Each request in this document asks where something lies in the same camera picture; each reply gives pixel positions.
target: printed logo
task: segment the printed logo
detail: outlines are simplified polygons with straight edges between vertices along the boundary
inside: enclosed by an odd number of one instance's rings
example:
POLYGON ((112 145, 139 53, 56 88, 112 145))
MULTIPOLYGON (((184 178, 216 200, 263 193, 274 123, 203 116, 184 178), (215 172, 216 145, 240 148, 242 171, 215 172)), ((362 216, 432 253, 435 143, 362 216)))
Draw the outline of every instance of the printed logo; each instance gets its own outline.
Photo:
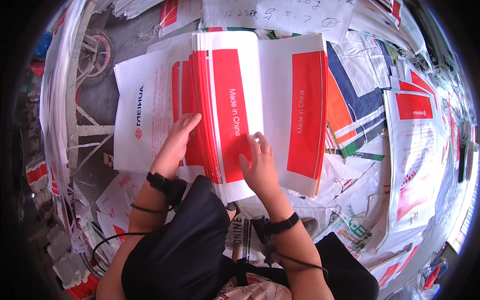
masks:
POLYGON ((140 130, 140 128, 137 128, 137 130, 135 131, 135 137, 137 139, 140 139, 142 137, 142 131, 140 130))
POLYGON ((413 111, 413 114, 416 116, 421 116, 421 115, 423 115, 424 117, 427 116, 427 112, 425 110, 424 111, 416 110, 416 111, 413 111))

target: orange stripe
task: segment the orange stripe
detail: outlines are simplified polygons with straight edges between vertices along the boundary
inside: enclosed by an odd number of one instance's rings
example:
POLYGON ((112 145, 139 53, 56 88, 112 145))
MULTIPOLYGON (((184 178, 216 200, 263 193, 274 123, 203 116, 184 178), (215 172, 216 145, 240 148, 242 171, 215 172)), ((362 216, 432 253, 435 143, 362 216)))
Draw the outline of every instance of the orange stripe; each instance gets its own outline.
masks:
POLYGON ((330 69, 328 69, 327 84, 327 118, 332 126, 332 130, 335 132, 350 125, 353 120, 330 69))
POLYGON ((350 138, 354 137, 355 135, 357 135, 357 132, 355 130, 352 130, 349 133, 344 134, 341 137, 337 138, 337 141, 338 141, 339 144, 341 144, 341 143, 346 142, 350 138))

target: blue stripe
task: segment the blue stripe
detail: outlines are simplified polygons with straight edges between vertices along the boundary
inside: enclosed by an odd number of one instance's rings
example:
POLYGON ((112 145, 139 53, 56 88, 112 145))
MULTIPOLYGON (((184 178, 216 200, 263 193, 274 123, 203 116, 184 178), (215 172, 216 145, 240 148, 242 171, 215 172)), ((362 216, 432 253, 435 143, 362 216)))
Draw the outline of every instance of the blue stripe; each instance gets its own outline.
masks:
MULTIPOLYGON (((369 122, 366 122, 366 123, 363 125, 363 128, 368 129, 368 128, 372 127, 373 125, 380 123, 381 120, 382 120, 382 118, 385 118, 385 116, 386 116, 386 115, 385 115, 385 112, 381 113, 379 117, 376 117, 375 119, 373 119, 373 120, 371 120, 371 121, 369 121, 369 122)), ((357 129, 355 129, 355 132, 356 132, 357 134, 359 134, 360 132, 363 131, 363 128, 360 126, 360 127, 358 127, 357 129)))
POLYGON ((333 50, 330 42, 327 42, 327 54, 328 67, 330 68, 330 71, 332 72, 332 75, 338 84, 338 88, 340 89, 343 99, 347 104, 352 120, 355 120, 355 116, 357 117, 357 120, 368 116, 384 104, 382 99, 382 91, 379 88, 375 88, 375 90, 372 92, 361 97, 357 97, 352 82, 350 82, 347 72, 343 68, 342 63, 340 62, 338 55, 333 50), (355 116, 348 106, 349 104, 355 111, 355 116))

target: concrete floor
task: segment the concrete floor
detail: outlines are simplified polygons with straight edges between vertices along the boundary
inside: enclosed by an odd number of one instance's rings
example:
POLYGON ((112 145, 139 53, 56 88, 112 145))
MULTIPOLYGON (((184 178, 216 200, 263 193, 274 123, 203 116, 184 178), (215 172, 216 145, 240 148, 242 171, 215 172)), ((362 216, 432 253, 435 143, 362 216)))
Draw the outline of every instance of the concrete floor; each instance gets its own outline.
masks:
MULTIPOLYGON (((154 32, 152 25, 158 24, 160 9, 161 6, 157 5, 141 14, 139 18, 131 20, 119 19, 109 14, 105 24, 105 30, 108 32, 115 48, 114 64, 145 54, 149 45, 159 41, 158 33, 155 32, 150 43, 142 45, 142 41, 139 41, 135 46, 125 47, 126 43, 137 40, 140 33, 154 32)), ((118 100, 119 91, 112 69, 100 84, 94 86, 82 85, 79 106, 100 125, 114 125, 118 100)), ((80 125, 91 125, 81 114, 78 114, 77 121, 80 125)), ((81 137, 79 143, 101 142, 104 137, 105 136, 81 137)), ((91 150, 92 148, 80 148, 78 151, 78 162, 81 162, 91 150)), ((104 165, 103 153, 113 155, 113 137, 89 158, 74 177, 78 187, 90 203, 94 203, 98 199, 108 184, 117 175, 117 171, 104 165)))
MULTIPOLYGON (((153 32, 152 25, 158 24, 159 17, 160 5, 149 9, 141 14, 139 18, 132 20, 119 20, 113 15, 108 16, 105 30, 109 33, 115 47, 115 64, 144 54, 149 45, 162 39, 183 32, 194 31, 198 25, 198 21, 193 22, 188 25, 187 28, 181 28, 161 39, 158 39, 158 35, 155 32, 154 37, 148 44, 141 45, 141 42, 138 42, 136 46, 125 46, 126 43, 135 41, 139 33, 144 33, 149 29, 150 33, 153 32)), ((82 86, 79 105, 100 125, 113 125, 115 124, 118 99, 119 92, 112 70, 101 84, 96 86, 82 86)), ((81 125, 90 125, 89 121, 80 114, 78 122, 81 125)), ((79 139, 79 143, 101 142, 103 138, 103 136, 82 137, 79 139)), ((78 161, 81 162, 90 150, 91 148, 80 148, 78 161)), ((104 165, 103 153, 113 154, 113 138, 110 138, 74 177, 84 196, 91 204, 97 200, 117 174, 111 167, 104 165)), ((450 161, 445 174, 453 173, 453 162, 450 161)), ((436 215, 430 220, 423 234, 422 244, 403 272, 395 280, 391 281, 386 288, 380 291, 379 299, 384 299, 390 293, 399 289, 413 276, 416 276, 417 271, 423 268, 430 260, 432 252, 438 252, 442 248, 456 221, 466 190, 465 185, 459 186, 454 184, 456 181, 455 178, 456 175, 444 178, 435 206, 436 215)))

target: wrist strap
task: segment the wrist strap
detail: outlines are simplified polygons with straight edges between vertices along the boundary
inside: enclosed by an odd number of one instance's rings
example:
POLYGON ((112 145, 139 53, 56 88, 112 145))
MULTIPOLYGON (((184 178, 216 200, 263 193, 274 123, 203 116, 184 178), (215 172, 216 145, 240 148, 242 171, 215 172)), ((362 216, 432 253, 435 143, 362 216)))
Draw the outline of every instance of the wrist strap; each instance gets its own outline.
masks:
POLYGON ((285 221, 281 221, 278 223, 268 223, 265 225, 264 230, 265 234, 272 235, 272 234, 279 234, 285 230, 288 230, 293 227, 299 221, 299 216, 297 213, 293 213, 292 216, 285 221))
POLYGON ((170 180, 162 175, 148 172, 147 181, 150 186, 165 194, 168 205, 177 206, 180 204, 183 193, 187 189, 187 182, 178 178, 170 180))

